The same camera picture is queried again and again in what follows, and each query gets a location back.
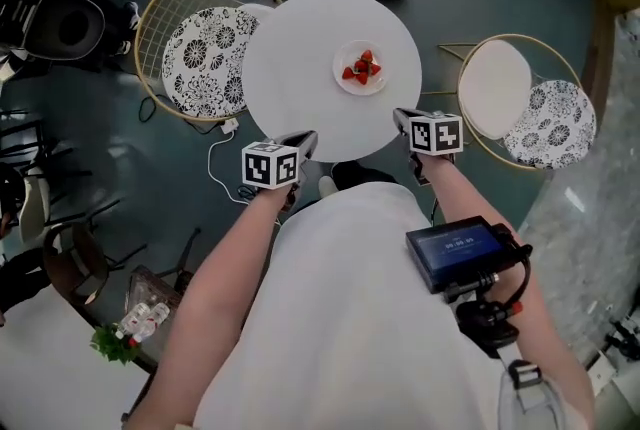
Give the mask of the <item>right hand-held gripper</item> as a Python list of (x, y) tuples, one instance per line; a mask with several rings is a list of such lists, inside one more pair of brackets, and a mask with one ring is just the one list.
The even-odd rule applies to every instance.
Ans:
[(453, 162), (455, 155), (463, 151), (463, 122), (456, 114), (396, 108), (393, 121), (399, 133), (408, 139), (413, 175), (420, 186), (430, 184), (422, 173), (420, 155), (444, 157)]

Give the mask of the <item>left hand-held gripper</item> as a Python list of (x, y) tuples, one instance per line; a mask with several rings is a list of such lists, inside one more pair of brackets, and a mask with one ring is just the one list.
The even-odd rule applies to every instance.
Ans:
[(258, 192), (287, 188), (282, 210), (289, 211), (302, 183), (302, 166), (312, 158), (317, 144), (318, 133), (306, 130), (247, 145), (242, 149), (243, 183)]

